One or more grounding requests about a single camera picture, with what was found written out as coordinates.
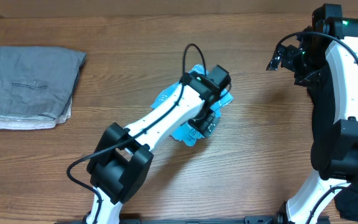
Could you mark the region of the light blue printed t-shirt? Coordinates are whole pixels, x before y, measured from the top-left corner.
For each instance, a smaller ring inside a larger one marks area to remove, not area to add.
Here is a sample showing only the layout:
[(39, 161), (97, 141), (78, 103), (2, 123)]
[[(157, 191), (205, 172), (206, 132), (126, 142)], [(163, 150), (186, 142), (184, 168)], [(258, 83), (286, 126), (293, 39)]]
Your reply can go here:
[[(208, 71), (205, 71), (201, 64), (195, 65), (190, 72), (196, 72), (200, 75), (208, 74)], [(168, 88), (164, 89), (155, 99), (155, 101), (150, 106), (152, 109), (156, 109), (159, 107), (164, 101), (166, 101), (172, 93), (177, 89), (178, 82), (170, 85)], [(216, 118), (214, 125), (211, 126), (210, 134), (214, 133), (214, 130), (217, 128), (219, 124), (219, 120), (222, 116), (221, 108), (230, 104), (234, 97), (227, 92), (227, 90), (223, 90), (221, 93), (221, 99), (214, 103), (211, 106), (211, 109), (215, 112), (214, 117)], [(177, 141), (183, 141), (187, 146), (194, 146), (198, 139), (204, 138), (204, 136), (197, 131), (194, 127), (192, 127), (189, 122), (182, 124), (179, 128), (177, 128), (172, 134), (172, 138)]]

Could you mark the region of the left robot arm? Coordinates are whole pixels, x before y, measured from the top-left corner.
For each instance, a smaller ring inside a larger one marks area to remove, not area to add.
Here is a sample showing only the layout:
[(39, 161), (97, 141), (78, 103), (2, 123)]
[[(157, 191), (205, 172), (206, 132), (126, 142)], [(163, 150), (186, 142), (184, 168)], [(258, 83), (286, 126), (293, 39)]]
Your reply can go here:
[(181, 125), (189, 124), (210, 137), (219, 122), (212, 106), (230, 82), (228, 71), (220, 65), (207, 75), (185, 73), (173, 93), (148, 115), (124, 128), (110, 125), (86, 168), (96, 193), (83, 223), (119, 223), (122, 205), (147, 177), (152, 150)]

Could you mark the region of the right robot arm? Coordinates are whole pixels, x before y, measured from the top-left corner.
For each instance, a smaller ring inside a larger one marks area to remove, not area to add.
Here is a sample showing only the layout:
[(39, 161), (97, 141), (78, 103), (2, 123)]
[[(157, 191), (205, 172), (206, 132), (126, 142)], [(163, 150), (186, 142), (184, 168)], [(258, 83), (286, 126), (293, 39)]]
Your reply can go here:
[(322, 211), (358, 181), (358, 19), (326, 3), (294, 37), (299, 46), (279, 42), (267, 69), (292, 71), (312, 100), (312, 170), (267, 222), (328, 223)]

